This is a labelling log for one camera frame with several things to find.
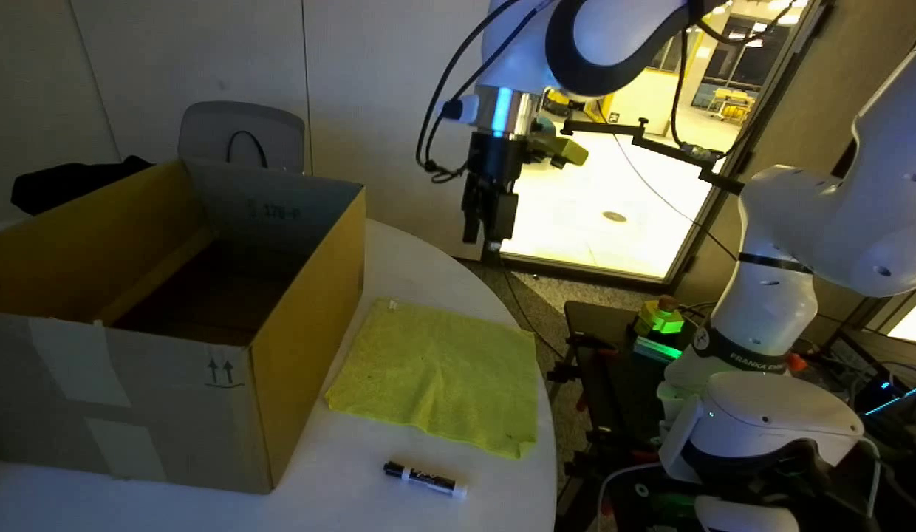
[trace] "yellow cloth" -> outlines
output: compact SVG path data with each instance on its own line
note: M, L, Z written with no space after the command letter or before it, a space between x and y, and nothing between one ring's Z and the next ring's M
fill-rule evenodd
M522 457L536 439L534 337L445 309L374 300L324 402Z

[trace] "desk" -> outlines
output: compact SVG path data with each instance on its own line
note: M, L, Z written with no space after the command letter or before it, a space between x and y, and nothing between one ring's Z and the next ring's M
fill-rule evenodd
M401 229L370 220L367 285L330 365L330 378L370 300L378 296L513 325L504 304L460 263ZM312 404L278 491L263 497L0 464L0 532L551 528L551 420L547 392L534 392L536 443L522 460ZM464 476L470 498L458 503L384 477L381 464L390 455Z

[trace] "open cardboard box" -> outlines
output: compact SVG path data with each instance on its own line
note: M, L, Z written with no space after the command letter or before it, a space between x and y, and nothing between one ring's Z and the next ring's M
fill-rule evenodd
M166 161L0 232L0 457L272 491L362 285L362 188Z

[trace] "gray chair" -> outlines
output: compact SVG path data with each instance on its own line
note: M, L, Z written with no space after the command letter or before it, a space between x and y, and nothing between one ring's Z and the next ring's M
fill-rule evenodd
M183 111L176 152L303 170L303 120L275 105L201 99Z

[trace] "marker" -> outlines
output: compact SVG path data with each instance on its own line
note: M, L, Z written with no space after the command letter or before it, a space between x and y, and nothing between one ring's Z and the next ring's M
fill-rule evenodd
M427 473L420 473L420 470L405 467L398 460L386 460L381 470L386 476L398 477L401 483L420 483L426 491L433 491L433 494L443 494L443 497L452 497L452 498L467 498L467 488L452 482L452 477L427 476Z

